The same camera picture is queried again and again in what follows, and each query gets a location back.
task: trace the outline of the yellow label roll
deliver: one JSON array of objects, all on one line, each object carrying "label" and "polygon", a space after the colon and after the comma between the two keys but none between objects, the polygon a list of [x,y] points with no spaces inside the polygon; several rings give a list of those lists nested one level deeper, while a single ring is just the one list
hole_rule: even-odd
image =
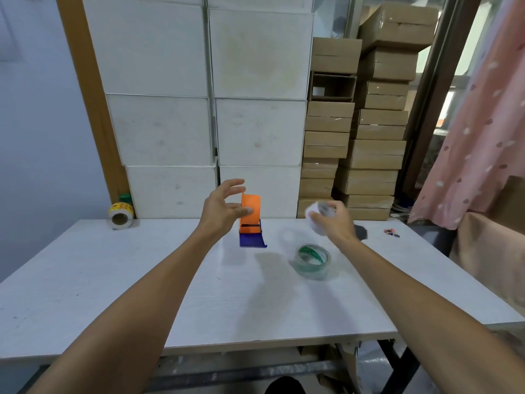
[{"label": "yellow label roll", "polygon": [[108,211],[108,223],[114,230],[123,230],[133,224],[133,206],[118,202],[114,203]]}]

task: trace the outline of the pink curtain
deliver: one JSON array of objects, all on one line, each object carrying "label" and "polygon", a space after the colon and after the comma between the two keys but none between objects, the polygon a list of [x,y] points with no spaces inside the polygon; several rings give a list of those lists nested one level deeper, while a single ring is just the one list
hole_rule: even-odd
[{"label": "pink curtain", "polygon": [[410,213],[455,230],[525,176],[525,0],[506,0],[436,163]]}]

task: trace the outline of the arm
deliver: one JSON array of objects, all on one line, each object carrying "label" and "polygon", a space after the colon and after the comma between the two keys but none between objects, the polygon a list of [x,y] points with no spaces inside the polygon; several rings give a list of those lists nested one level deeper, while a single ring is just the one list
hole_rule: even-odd
[{"label": "arm", "polygon": [[253,212],[224,201],[244,192],[235,186],[242,183],[229,179],[213,191],[190,237],[101,313],[29,393],[141,393],[200,263],[237,218]]},{"label": "arm", "polygon": [[343,203],[329,204],[334,217],[310,217],[351,261],[443,392],[523,392],[523,360],[476,319],[359,242]]}]

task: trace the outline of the white table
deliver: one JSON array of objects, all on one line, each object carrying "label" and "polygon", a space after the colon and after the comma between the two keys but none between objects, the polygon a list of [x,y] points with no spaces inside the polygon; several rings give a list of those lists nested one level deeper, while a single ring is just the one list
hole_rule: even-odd
[{"label": "white table", "polygon": [[[364,242],[491,328],[525,319],[399,221],[361,221]],[[187,238],[197,220],[139,220],[112,231],[79,221],[0,284],[0,360],[59,355],[112,301]],[[352,265],[304,219],[262,223],[266,249],[240,248],[238,225],[209,252],[180,307],[166,354],[396,337]],[[399,238],[383,230],[394,228]],[[288,264],[317,243],[332,254],[326,280]]]}]

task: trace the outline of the hand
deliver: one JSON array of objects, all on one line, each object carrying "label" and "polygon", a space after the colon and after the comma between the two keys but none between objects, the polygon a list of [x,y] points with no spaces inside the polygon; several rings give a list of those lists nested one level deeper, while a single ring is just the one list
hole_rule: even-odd
[{"label": "hand", "polygon": [[354,221],[343,202],[330,201],[327,204],[336,210],[334,217],[324,217],[319,213],[310,212],[310,218],[325,229],[327,237],[338,247],[344,242],[357,239]]},{"label": "hand", "polygon": [[246,191],[241,178],[227,179],[217,189],[211,192],[204,201],[199,225],[195,231],[209,235],[218,241],[232,229],[236,219],[253,213],[251,207],[241,207],[240,203],[226,203],[224,199]]}]

